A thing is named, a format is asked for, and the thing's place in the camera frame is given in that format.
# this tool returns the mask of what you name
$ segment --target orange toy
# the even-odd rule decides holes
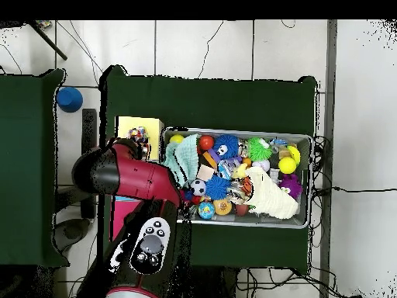
[[[244,158],[243,163],[247,164],[247,168],[249,168],[252,165],[252,161],[249,158]]]

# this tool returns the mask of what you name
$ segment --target yellow ball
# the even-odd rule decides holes
[[[296,162],[290,157],[285,157],[278,162],[278,167],[283,174],[291,174],[296,170]]]
[[[181,143],[184,137],[182,135],[174,135],[170,138],[170,143]]]

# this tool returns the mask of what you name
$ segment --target red ball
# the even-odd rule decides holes
[[[198,144],[202,150],[207,151],[214,146],[214,139],[208,135],[201,136]]]

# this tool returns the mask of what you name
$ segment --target dark green surface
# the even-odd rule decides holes
[[[64,71],[0,75],[0,264],[64,266],[51,241],[54,93]]]
[[[120,66],[110,69],[104,74],[107,137],[114,136],[115,116],[155,117],[165,126],[313,135],[314,78],[302,83],[188,80],[128,77]],[[109,198],[105,243],[106,214]],[[192,234],[193,265],[293,267],[306,272],[307,228],[194,225]]]

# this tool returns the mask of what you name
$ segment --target purple toy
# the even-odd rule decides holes
[[[303,188],[299,183],[298,176],[295,174],[283,174],[282,181],[279,186],[280,189],[288,193],[294,199],[298,199],[303,191]]]

